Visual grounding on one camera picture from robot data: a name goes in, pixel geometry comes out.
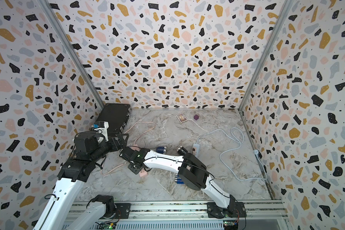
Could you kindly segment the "blue shaver with white stripes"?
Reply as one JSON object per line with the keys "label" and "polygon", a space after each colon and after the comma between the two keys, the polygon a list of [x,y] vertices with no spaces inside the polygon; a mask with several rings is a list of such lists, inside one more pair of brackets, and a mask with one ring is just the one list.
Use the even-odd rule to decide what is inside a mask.
{"label": "blue shaver with white stripes", "polygon": [[159,154],[166,154],[167,152],[167,147],[166,146],[159,146],[156,148],[156,152]]}

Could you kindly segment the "pink power strip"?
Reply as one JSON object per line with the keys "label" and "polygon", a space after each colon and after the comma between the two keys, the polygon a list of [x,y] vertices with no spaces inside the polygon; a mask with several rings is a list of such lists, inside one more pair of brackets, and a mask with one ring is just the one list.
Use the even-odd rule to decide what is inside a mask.
{"label": "pink power strip", "polygon": [[140,172],[139,172],[139,176],[141,177],[141,178],[144,178],[144,177],[146,177],[148,175],[148,172],[146,171],[146,170],[144,170],[144,169],[142,169]]}

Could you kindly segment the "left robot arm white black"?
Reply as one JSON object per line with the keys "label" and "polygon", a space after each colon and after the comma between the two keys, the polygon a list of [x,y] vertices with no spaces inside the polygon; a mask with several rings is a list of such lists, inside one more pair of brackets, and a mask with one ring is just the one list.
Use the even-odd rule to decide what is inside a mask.
{"label": "left robot arm white black", "polygon": [[[100,131],[82,132],[74,138],[73,157],[62,166],[51,194],[45,196],[48,203],[36,222],[36,230],[61,230],[73,202],[98,167],[98,161],[108,153],[126,147],[127,134],[116,134],[109,138]],[[86,206],[86,210],[68,227],[70,230],[89,229],[98,220],[116,224],[129,217],[131,204],[115,204],[113,196],[97,195]]]}

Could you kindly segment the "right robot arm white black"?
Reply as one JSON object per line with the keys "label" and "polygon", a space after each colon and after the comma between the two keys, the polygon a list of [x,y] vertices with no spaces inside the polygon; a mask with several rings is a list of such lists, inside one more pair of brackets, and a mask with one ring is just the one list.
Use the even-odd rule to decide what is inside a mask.
{"label": "right robot arm white black", "polygon": [[202,191],[213,201],[207,204],[207,213],[210,218],[246,218],[244,203],[225,192],[214,182],[214,175],[193,154],[186,152],[185,148],[178,149],[183,154],[171,156],[157,153],[151,149],[131,147],[124,148],[119,156],[129,163],[128,168],[138,174],[145,168],[156,168],[176,173],[189,189]]}

